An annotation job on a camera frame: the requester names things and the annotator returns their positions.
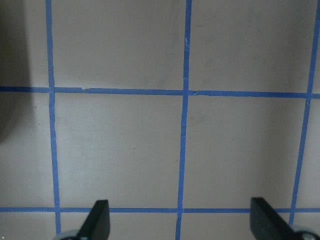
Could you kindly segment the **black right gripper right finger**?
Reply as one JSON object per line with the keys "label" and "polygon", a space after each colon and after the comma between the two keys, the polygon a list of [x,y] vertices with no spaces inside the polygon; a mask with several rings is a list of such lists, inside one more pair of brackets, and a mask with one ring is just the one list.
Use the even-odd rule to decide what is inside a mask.
{"label": "black right gripper right finger", "polygon": [[263,197],[250,200],[250,230],[256,240],[299,240],[295,232]]}

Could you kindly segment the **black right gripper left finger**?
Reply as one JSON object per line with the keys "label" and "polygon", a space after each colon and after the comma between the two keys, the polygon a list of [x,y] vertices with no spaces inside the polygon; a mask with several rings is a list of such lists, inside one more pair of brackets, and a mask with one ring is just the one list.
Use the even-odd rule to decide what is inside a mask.
{"label": "black right gripper left finger", "polygon": [[76,240],[107,240],[111,232],[108,200],[97,200],[80,230]]}

